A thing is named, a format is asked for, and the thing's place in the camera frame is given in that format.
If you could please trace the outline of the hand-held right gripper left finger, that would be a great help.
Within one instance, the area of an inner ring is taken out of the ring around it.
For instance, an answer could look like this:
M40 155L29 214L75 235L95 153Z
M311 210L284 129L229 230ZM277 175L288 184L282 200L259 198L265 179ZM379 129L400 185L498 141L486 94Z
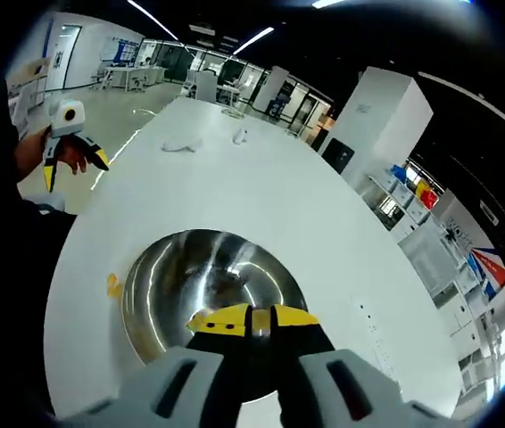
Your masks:
M206 316L185 347L173 347L101 400L57 427L234 427L244 402L253 308Z

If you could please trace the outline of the person's left hand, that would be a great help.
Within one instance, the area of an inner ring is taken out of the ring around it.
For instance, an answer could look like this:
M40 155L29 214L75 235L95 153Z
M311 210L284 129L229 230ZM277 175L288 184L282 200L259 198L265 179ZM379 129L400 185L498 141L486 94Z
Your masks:
M17 168L17 182L19 183L32 173L42 162L46 139L49 136L49 127L39 129L34 134L22 138L14 150ZM66 163L73 175L87 171L87 160L83 152L72 142L69 136L60 140L62 150L58 161Z

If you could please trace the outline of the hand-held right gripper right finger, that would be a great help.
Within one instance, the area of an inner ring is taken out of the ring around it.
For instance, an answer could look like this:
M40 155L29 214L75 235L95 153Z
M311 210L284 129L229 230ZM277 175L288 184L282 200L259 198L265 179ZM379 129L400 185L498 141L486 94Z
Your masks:
M271 307L271 363L284 427L436 427L440 416L405 402L396 382L337 350L310 313Z

